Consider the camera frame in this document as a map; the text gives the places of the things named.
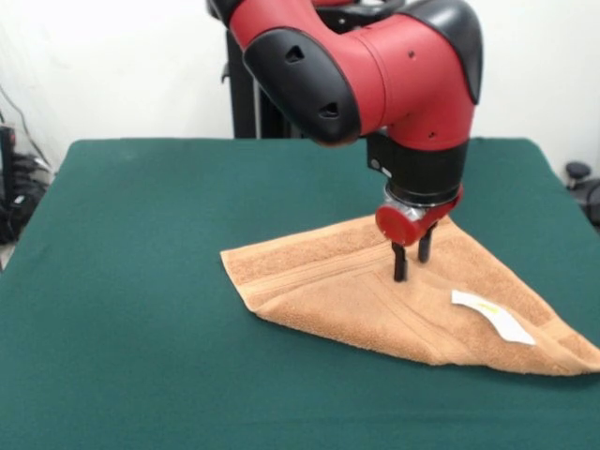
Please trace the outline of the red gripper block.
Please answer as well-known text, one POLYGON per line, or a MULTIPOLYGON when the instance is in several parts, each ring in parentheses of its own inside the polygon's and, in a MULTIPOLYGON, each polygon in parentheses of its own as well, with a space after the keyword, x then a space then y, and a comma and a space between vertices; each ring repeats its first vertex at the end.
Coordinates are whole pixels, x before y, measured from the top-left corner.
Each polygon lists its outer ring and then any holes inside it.
POLYGON ((392 241, 394 252, 394 281, 408 279, 406 249, 419 241, 418 261, 427 263, 430 258, 432 234, 437 223, 446 217, 462 200, 463 186, 450 202, 435 205, 411 205, 393 196, 388 186, 383 188, 383 204, 375 213, 375 222, 385 238, 392 241))

